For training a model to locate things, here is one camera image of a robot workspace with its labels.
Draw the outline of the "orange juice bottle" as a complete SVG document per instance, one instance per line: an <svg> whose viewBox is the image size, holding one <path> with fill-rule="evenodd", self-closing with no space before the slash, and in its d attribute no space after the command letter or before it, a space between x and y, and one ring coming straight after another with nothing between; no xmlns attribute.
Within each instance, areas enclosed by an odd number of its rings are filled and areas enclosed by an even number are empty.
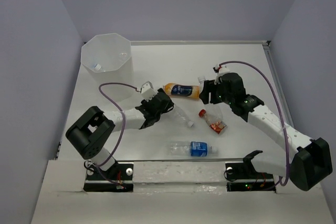
<svg viewBox="0 0 336 224"><path fill-rule="evenodd" d="M165 93L171 97L199 99L199 86L181 85L177 83L168 83L163 86Z"/></svg>

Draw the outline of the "clear crushed plastic bottle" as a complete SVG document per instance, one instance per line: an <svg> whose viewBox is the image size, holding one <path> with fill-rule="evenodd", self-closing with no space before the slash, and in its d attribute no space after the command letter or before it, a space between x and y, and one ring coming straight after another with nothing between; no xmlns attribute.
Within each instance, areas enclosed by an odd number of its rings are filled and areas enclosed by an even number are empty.
<svg viewBox="0 0 336 224"><path fill-rule="evenodd" d="M175 105L173 110L169 112L169 116L179 125L186 126L187 128L192 128L194 126L194 122L190 119L186 112L177 105Z"/></svg>

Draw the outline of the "red cap crushed bottle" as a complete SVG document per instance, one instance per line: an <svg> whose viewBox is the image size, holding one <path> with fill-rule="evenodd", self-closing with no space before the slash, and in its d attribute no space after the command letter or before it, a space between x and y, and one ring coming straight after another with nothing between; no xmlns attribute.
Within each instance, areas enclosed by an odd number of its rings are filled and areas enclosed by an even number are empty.
<svg viewBox="0 0 336 224"><path fill-rule="evenodd" d="M204 109L200 110L198 116L202 118L206 124L218 135L227 129L227 125L222 121L222 119L208 113Z"/></svg>

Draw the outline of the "clear bottle blue label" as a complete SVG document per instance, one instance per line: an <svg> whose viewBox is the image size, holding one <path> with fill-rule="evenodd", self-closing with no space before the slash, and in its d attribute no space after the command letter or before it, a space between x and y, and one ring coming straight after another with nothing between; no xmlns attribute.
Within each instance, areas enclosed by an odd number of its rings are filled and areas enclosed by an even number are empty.
<svg viewBox="0 0 336 224"><path fill-rule="evenodd" d="M217 156L218 148L206 142L179 141L170 143L168 145L168 152L173 156L209 157Z"/></svg>

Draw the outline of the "clear bottle blue ring cap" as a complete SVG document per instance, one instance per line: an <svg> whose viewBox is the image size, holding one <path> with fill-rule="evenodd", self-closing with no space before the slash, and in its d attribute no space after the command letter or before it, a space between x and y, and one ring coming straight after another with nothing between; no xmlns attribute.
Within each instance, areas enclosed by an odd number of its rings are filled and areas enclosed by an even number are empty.
<svg viewBox="0 0 336 224"><path fill-rule="evenodd" d="M102 65L100 65L99 63L95 63L93 66L92 66L92 70L95 71L95 72L100 72L103 70L103 67Z"/></svg>

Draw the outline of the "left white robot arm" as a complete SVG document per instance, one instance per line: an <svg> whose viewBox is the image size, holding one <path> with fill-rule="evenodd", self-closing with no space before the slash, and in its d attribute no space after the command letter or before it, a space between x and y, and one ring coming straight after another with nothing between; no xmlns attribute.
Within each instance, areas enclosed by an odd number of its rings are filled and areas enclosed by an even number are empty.
<svg viewBox="0 0 336 224"><path fill-rule="evenodd" d="M105 115L100 108L92 106L67 130L66 138L84 160L93 162L102 178L111 179L116 174L117 162L104 147L111 133L151 127L173 108L173 101L161 88L130 110Z"/></svg>

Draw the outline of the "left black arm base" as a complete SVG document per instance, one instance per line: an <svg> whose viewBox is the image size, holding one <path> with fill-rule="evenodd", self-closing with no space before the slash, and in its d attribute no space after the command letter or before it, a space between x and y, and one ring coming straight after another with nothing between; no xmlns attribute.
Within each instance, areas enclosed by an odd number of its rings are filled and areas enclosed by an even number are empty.
<svg viewBox="0 0 336 224"><path fill-rule="evenodd" d="M133 191L133 163L116 162L107 171L98 170L90 161L85 161L83 165L86 169L83 186L85 192L127 193Z"/></svg>

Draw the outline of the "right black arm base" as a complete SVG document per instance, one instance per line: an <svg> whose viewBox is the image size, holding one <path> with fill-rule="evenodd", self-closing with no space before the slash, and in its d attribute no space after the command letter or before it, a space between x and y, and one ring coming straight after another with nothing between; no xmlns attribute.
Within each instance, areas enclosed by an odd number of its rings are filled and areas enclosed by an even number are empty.
<svg viewBox="0 0 336 224"><path fill-rule="evenodd" d="M272 191L276 192L276 180L272 174L250 173L243 163L226 163L223 173L228 192Z"/></svg>

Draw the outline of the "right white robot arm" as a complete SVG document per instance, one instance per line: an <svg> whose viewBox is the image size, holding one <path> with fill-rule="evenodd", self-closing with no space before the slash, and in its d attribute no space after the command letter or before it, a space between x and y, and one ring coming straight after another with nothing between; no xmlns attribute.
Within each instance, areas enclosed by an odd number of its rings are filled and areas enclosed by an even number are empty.
<svg viewBox="0 0 336 224"><path fill-rule="evenodd" d="M248 178L270 173L287 178L300 190L309 191L333 172L329 144L304 135L274 114L255 95L248 94L242 78L234 72L220 73L216 79L199 77L199 98L203 104L225 103L245 122L266 134L285 151L285 161L255 150L243 158L241 171Z"/></svg>

